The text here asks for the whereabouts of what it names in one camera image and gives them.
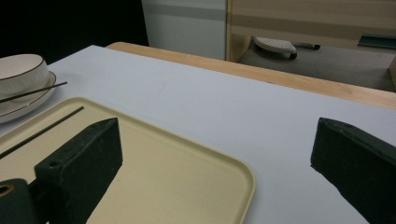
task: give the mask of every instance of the beige tray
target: beige tray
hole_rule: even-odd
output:
[[[34,166],[86,126],[117,117],[123,165],[90,223],[242,223],[255,179],[241,161],[84,98],[59,103],[0,138],[0,152],[84,106],[0,160],[0,180],[35,179]]]

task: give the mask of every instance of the white bowl on shelf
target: white bowl on shelf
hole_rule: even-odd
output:
[[[0,58],[0,98],[43,88],[50,77],[45,60],[36,54]]]

